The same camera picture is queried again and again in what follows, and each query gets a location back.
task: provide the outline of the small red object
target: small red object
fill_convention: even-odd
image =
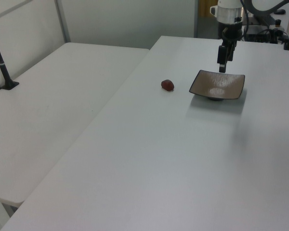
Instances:
[[[169,79],[164,80],[161,83],[161,86],[166,91],[172,91],[174,89],[174,84]]]

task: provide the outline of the white wall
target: white wall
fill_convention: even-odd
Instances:
[[[0,18],[0,51],[12,78],[63,44],[54,0],[33,0]]]
[[[162,35],[193,37],[197,25],[198,0],[58,2],[72,42],[150,49]]]

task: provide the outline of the brown dish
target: brown dish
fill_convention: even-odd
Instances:
[[[236,100],[240,98],[245,75],[230,75],[200,70],[190,93],[212,100]]]

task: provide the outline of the table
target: table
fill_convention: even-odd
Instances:
[[[67,43],[0,90],[0,202],[21,205],[147,53]]]
[[[243,95],[212,102],[219,45],[161,37],[2,231],[289,231],[289,51],[238,42]]]

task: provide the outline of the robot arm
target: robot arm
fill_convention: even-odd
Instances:
[[[218,37],[223,39],[217,58],[220,72],[226,72],[227,62],[233,59],[236,43],[243,38],[243,12],[247,10],[257,16],[268,15],[287,3],[289,0],[219,0],[217,6],[211,7],[211,14],[219,22]]]

